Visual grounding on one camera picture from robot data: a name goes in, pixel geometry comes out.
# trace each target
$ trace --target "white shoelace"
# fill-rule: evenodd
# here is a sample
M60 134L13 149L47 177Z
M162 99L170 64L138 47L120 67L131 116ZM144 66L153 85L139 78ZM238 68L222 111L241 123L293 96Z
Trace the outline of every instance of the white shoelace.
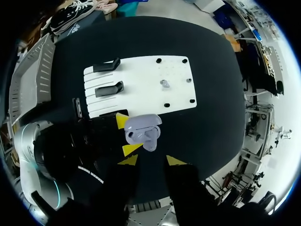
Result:
M81 1L77 0L77 1L74 1L71 5L69 5L67 7L76 7L75 11L78 11L78 10L81 10L82 8L85 8L88 6L93 6L93 5L95 5L94 1L81 2Z

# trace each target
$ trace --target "white metal plate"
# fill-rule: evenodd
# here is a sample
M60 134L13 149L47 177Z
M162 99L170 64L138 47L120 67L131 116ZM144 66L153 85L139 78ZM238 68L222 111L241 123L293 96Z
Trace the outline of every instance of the white metal plate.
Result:
M166 80L169 88L160 81ZM185 56L141 56L121 59L115 71L84 70L85 94L90 118L122 109L129 116L164 114L197 106L189 60ZM118 94L96 97L95 89L113 86L123 81L124 90Z

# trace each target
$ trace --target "lavender plastic part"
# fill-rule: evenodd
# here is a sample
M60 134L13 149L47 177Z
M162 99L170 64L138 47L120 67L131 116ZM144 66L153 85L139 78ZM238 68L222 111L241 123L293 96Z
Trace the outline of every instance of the lavender plastic part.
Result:
M141 144L145 150L153 152L161 134L158 125L162 120L156 114L145 114L129 118L125 124L126 140L129 144Z

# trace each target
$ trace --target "black round table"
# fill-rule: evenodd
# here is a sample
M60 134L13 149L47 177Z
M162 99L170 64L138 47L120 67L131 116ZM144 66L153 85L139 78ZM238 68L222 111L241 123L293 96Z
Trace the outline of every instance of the black round table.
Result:
M51 102L25 118L70 121L75 117L71 99L77 97L84 116L88 116L83 79L86 67L115 57L155 55L188 57L198 105L160 115L163 124L156 151L137 150L141 172L133 203L168 196L163 174L167 154L197 166L203 180L240 151L245 130L242 77L235 53L224 37L195 24L161 17L127 17L94 24L56 44ZM108 159L99 159L101 178L108 164ZM81 180L72 189L84 192L83 184ZM99 182L90 180L84 186L98 187Z

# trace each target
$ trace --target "black sneaker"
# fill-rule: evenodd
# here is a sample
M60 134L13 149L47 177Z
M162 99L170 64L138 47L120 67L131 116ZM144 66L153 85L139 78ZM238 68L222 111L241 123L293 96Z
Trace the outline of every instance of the black sneaker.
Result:
M62 8L52 17L50 28L55 35L67 30L75 22L85 18L94 11L95 1L74 1L66 8Z

